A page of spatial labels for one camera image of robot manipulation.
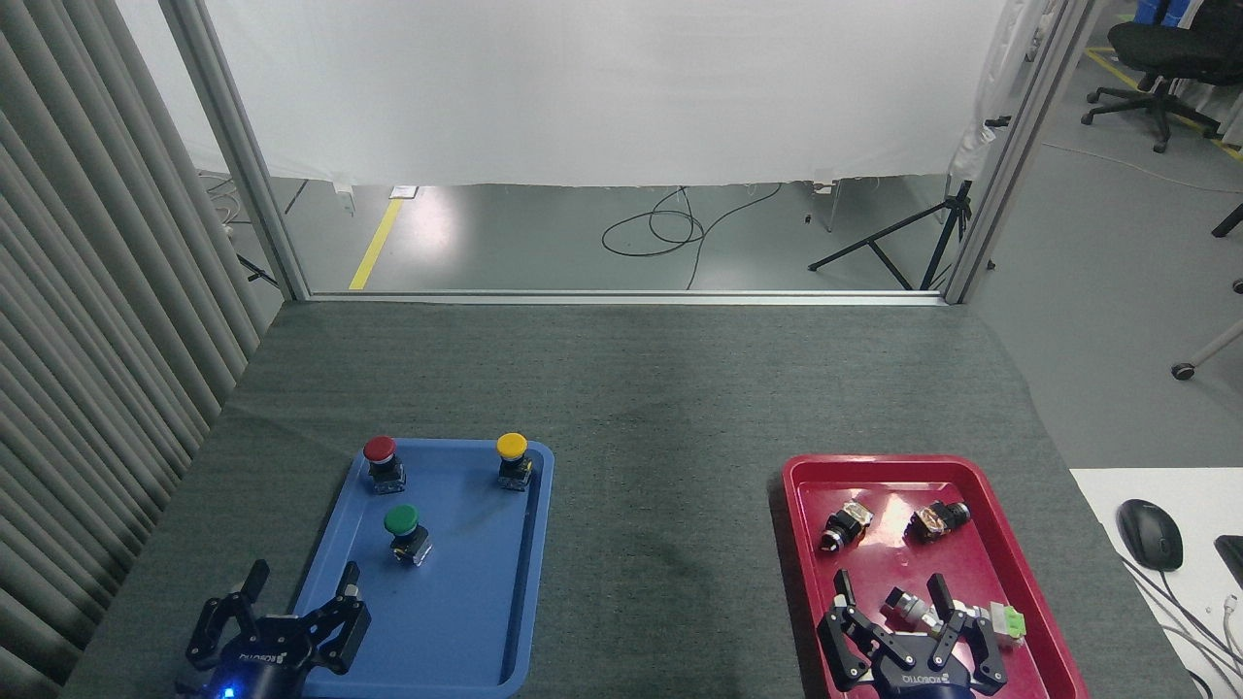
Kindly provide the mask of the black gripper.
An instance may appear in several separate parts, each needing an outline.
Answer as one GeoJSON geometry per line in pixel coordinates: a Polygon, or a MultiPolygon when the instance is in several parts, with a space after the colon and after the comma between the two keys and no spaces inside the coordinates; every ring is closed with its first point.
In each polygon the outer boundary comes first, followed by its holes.
{"type": "Polygon", "coordinates": [[[839,693],[873,687],[878,698],[976,698],[975,692],[994,697],[1008,683],[991,621],[956,607],[942,573],[927,580],[929,598],[942,622],[937,646],[931,654],[915,655],[914,669],[883,654],[883,636],[890,631],[858,609],[846,570],[835,572],[833,590],[818,622],[818,641],[827,677],[839,693]],[[952,653],[960,641],[970,646],[972,670],[952,653]]]}
{"type": "Polygon", "coordinates": [[[358,563],[347,563],[334,595],[301,618],[254,618],[268,575],[267,561],[256,560],[236,591],[203,604],[186,642],[181,698],[301,698],[308,672],[351,670],[372,619],[360,599],[358,563]],[[229,622],[240,631],[224,642],[229,622]]]}

